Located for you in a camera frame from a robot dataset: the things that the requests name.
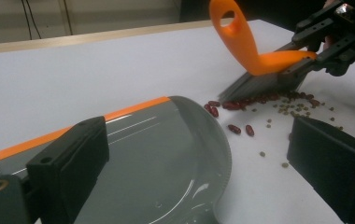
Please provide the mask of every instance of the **white tabletop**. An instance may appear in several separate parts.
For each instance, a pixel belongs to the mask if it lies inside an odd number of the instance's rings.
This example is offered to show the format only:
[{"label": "white tabletop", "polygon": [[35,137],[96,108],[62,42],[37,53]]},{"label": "white tabletop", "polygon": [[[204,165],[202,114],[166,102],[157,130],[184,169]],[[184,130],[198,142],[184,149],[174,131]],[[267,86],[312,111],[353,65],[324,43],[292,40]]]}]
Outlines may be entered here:
[{"label": "white tabletop", "polygon": [[[260,52],[288,43],[291,32],[251,21]],[[203,105],[244,73],[213,27],[126,36],[64,47],[0,53],[0,149],[81,120],[160,96],[181,95]],[[355,136],[355,64],[343,77],[308,75],[301,91],[326,105],[316,119],[335,118]],[[292,117],[272,103],[258,112],[220,111],[233,153],[230,183],[218,206],[220,221],[236,223],[341,223],[292,168],[284,169]],[[272,119],[272,128],[265,128]],[[256,135],[225,126],[250,123]],[[266,152],[266,157],[259,152]]]}]

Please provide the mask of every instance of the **black plastic block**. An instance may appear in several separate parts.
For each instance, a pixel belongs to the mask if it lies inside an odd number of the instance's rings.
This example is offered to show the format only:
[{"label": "black plastic block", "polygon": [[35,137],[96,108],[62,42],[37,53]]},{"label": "black plastic block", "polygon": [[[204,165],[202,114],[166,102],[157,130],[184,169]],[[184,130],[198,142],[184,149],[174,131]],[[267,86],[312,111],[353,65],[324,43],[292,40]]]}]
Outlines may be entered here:
[{"label": "black plastic block", "polygon": [[355,138],[325,122],[296,118],[288,160],[345,223],[355,223]]}]

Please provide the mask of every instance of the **scoop handle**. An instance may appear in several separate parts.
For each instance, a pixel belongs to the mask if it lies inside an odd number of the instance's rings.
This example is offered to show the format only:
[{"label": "scoop handle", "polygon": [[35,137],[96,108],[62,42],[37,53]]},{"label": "scoop handle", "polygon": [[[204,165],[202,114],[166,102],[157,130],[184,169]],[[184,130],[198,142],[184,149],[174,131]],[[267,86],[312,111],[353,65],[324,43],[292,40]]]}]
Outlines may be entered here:
[{"label": "scoop handle", "polygon": [[[221,24],[227,13],[234,13],[233,21]],[[317,54],[303,50],[275,51],[259,54],[249,24],[234,0],[212,0],[209,14],[213,26],[227,49],[254,76],[281,72],[303,58],[315,59]]]}]

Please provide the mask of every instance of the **orange rim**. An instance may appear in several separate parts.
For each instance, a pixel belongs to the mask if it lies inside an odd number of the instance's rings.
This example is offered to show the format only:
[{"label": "orange rim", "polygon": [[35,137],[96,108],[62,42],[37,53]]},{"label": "orange rim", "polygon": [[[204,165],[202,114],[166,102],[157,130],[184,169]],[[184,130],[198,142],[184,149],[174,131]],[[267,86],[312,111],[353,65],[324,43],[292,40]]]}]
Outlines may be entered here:
[{"label": "orange rim", "polygon": [[[121,116],[131,114],[131,113],[141,110],[141,109],[145,109],[145,108],[148,108],[148,107],[151,107],[154,105],[162,104],[167,101],[170,101],[170,99],[168,97],[156,98],[156,99],[146,101],[146,102],[138,104],[138,105],[132,105],[132,106],[123,108],[122,110],[118,110],[118,111],[106,114],[106,115],[104,115],[104,117],[105,117],[106,121],[109,121],[112,119],[119,118]],[[60,137],[65,132],[67,132],[70,128],[71,127],[63,128],[59,131],[56,131],[53,133],[48,133],[46,135],[34,138],[34,139],[29,140],[27,142],[18,144],[14,147],[8,147],[6,149],[0,150],[0,160],[3,160],[5,158],[8,158],[8,157],[13,156],[15,154],[18,154],[20,152],[29,150],[33,147],[41,146],[43,144],[48,143],[49,141],[53,141],[53,140],[57,139],[58,137]]]}]

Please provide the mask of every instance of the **red kidney bean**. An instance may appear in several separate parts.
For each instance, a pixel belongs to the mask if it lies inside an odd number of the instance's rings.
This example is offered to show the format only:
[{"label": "red kidney bean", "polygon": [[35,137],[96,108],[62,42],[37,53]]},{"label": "red kidney bean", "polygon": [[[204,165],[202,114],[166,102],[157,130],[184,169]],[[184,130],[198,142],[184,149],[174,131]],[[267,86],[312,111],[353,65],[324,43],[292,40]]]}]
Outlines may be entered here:
[{"label": "red kidney bean", "polygon": [[310,100],[308,100],[308,102],[310,104],[312,104],[312,106],[319,106],[320,105],[320,102],[317,100],[314,100],[314,99],[310,99]]},{"label": "red kidney bean", "polygon": [[236,134],[240,134],[241,133],[241,129],[236,127],[235,125],[233,124],[229,124],[228,126],[228,129],[230,129],[230,131],[232,131],[233,133],[236,133]]},{"label": "red kidney bean", "polygon": [[305,99],[306,98],[306,94],[305,94],[305,92],[300,92],[300,98],[302,98],[302,99]]},{"label": "red kidney bean", "polygon": [[210,108],[210,114],[212,114],[213,117],[218,118],[219,117],[219,111],[215,106],[212,106]]},{"label": "red kidney bean", "polygon": [[307,100],[312,100],[312,99],[314,99],[314,95],[313,94],[308,94],[305,98]]},{"label": "red kidney bean", "polygon": [[210,105],[209,105],[209,104],[204,105],[204,109],[205,109],[207,112],[212,113],[212,111],[211,111],[211,108],[210,108]]},{"label": "red kidney bean", "polygon": [[209,101],[207,102],[210,106],[217,106],[219,107],[220,106],[220,102],[219,101]]},{"label": "red kidney bean", "polygon": [[279,99],[279,95],[276,92],[272,92],[268,94],[268,100],[275,101]]},{"label": "red kidney bean", "polygon": [[241,109],[241,105],[240,104],[236,104],[234,102],[224,102],[221,106],[224,109],[228,109],[228,110],[239,110],[239,109]]},{"label": "red kidney bean", "polygon": [[253,135],[254,135],[253,128],[252,128],[250,125],[247,125],[247,126],[245,127],[245,130],[247,131],[247,134],[248,134],[249,136],[253,136]]}]

